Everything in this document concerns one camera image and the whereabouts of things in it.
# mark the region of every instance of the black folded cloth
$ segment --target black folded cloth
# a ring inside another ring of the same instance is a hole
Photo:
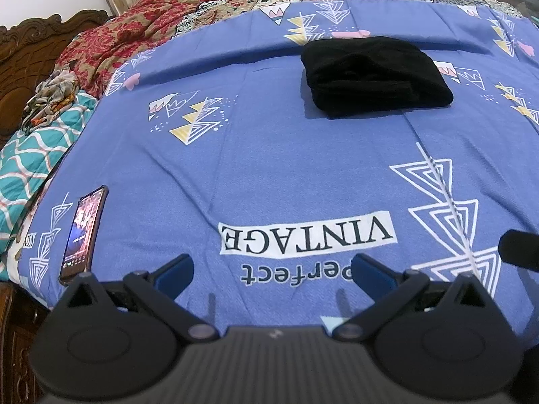
[[[331,117],[453,102],[432,59],[399,39],[312,41],[304,46],[301,61],[314,104]]]

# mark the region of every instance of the carved wooden drawer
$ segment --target carved wooden drawer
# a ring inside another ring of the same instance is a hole
[[[0,283],[0,403],[33,404],[42,396],[28,354],[48,310],[11,283]]]

